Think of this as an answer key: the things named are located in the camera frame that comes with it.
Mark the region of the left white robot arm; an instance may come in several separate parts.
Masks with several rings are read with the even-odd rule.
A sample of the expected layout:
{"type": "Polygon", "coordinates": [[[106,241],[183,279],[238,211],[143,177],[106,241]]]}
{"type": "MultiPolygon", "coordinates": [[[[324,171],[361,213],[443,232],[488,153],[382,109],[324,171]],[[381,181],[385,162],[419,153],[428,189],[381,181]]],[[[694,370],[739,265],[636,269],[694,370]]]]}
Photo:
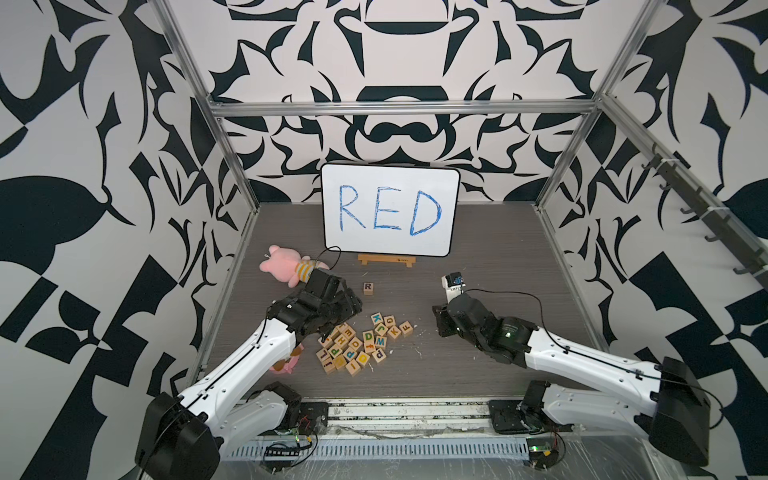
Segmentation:
{"type": "Polygon", "coordinates": [[[228,358],[177,395],[161,393],[146,409],[135,463],[153,479],[210,479],[223,457],[268,431],[290,428],[301,403],[275,383],[245,394],[308,336],[330,336],[362,310],[346,281],[317,269],[309,281],[273,302],[254,333],[228,358]]]}

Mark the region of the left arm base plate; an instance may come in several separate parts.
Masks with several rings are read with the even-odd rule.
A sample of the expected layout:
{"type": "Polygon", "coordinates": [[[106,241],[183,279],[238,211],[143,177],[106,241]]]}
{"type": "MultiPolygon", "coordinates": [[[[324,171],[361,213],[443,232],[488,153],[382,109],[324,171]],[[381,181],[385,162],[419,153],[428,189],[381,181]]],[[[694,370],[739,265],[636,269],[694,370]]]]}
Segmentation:
{"type": "Polygon", "coordinates": [[[265,435],[287,435],[294,430],[300,435],[322,433],[328,425],[329,409],[330,404],[324,401],[291,404],[278,426],[265,435]]]}

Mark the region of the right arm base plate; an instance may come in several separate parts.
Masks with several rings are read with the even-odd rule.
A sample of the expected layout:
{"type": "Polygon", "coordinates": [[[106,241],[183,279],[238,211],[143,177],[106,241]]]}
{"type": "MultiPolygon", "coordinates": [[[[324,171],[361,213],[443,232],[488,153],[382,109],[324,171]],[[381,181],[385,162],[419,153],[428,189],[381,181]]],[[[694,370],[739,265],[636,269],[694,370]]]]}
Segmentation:
{"type": "Polygon", "coordinates": [[[529,400],[490,400],[491,426],[501,435],[543,434],[573,430],[572,424],[558,424],[544,414],[543,403],[529,400]]]}

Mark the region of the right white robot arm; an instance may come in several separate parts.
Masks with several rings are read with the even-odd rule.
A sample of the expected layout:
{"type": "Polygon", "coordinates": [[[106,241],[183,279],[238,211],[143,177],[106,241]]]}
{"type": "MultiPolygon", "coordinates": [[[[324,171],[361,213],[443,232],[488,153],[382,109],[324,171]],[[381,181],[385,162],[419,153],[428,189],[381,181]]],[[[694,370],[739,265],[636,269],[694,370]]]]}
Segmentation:
{"type": "Polygon", "coordinates": [[[632,360],[574,343],[527,320],[498,317],[451,287],[432,312],[442,337],[457,335],[493,360],[581,384],[530,383],[518,407],[523,425],[581,424],[644,437],[661,453],[703,467],[710,460],[708,392],[682,361],[632,360]]]}

